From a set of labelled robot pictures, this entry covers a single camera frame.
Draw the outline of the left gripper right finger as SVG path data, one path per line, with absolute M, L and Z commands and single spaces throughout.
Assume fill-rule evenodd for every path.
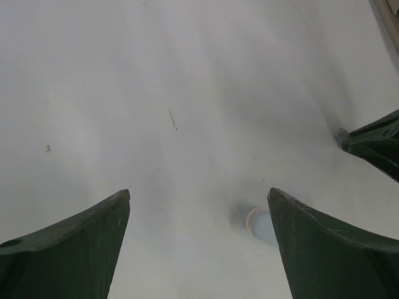
M 398 241 L 315 210 L 284 191 L 268 197 L 293 298 L 398 298 Z

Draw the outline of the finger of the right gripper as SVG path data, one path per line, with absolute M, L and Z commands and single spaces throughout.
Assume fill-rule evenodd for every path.
M 377 141 L 348 138 L 341 141 L 341 146 L 345 152 L 365 160 L 398 182 L 398 135 Z
M 375 131 L 377 129 L 390 127 L 393 124 L 397 124 L 397 123 L 398 123 L 398 110 L 395 110 L 394 112 L 389 113 L 385 117 L 383 117 L 375 122 L 369 123 L 359 129 L 356 129 L 356 130 L 350 132 L 350 136 L 356 137 L 361 134 L 366 134 L 371 131 Z

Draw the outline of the long staple strip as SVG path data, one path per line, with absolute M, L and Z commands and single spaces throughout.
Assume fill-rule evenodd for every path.
M 337 140 L 338 143 L 342 143 L 350 138 L 350 134 L 345 129 L 340 128 L 334 135 L 334 138 Z

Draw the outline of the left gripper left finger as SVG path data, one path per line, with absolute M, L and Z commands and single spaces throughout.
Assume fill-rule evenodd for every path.
M 107 298 L 130 215 L 127 189 L 1 244 L 1 298 Z

